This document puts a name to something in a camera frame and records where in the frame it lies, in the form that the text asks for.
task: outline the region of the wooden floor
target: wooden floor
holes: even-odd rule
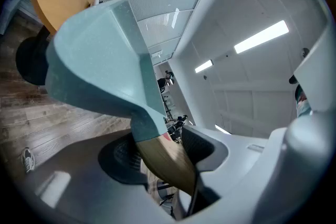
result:
[[[128,119],[53,100],[44,87],[21,78],[15,65],[16,50],[40,28],[17,14],[0,38],[0,154],[15,179],[24,175],[20,162],[24,147],[33,151],[38,166],[71,143],[130,127]]]

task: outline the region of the fluorescent light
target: fluorescent light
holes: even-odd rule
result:
[[[174,13],[174,17],[173,17],[173,22],[172,22],[172,27],[173,28],[175,27],[177,16],[178,16],[179,12],[180,12],[180,10],[178,8],[176,8],[175,13]]]
[[[198,72],[201,72],[202,70],[210,67],[210,66],[213,66],[214,64],[212,63],[211,60],[205,62],[204,64],[200,65],[199,67],[195,68],[195,72],[198,73]]]
[[[235,46],[236,52],[239,54],[245,50],[258,46],[265,43],[271,39],[288,33],[289,30],[284,20],[266,28],[265,30],[249,37],[248,39],[242,41]]]
[[[229,132],[225,131],[224,129],[222,129],[221,127],[219,127],[218,125],[215,124],[215,127],[217,130],[220,130],[221,132],[225,133],[225,134],[230,134]]]

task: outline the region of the shoe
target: shoe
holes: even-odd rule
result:
[[[29,147],[26,147],[24,150],[22,150],[21,161],[23,166],[25,167],[26,174],[34,170],[35,157],[33,153],[29,150]]]

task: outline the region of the shoelace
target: shoelace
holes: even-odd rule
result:
[[[26,166],[26,171],[28,172],[29,170],[31,170],[31,160],[30,157],[25,158],[25,166]]]

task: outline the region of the teal dustpan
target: teal dustpan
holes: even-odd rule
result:
[[[66,20],[47,50],[50,96],[83,109],[132,118],[137,142],[167,131],[151,56],[127,0]]]

